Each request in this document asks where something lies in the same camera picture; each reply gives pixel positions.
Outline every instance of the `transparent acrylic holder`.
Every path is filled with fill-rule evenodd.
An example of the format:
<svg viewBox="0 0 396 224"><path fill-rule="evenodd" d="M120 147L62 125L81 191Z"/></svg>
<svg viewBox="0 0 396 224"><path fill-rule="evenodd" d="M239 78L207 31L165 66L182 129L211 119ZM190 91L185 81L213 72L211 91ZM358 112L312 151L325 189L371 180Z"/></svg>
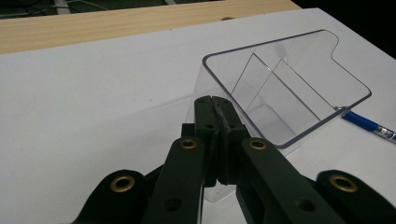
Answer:
<svg viewBox="0 0 396 224"><path fill-rule="evenodd" d="M318 127L371 96L332 58L338 37L325 30L207 55L193 101L216 95L233 102L250 135L272 142L285 156ZM205 191L216 202L234 186Z"/></svg>

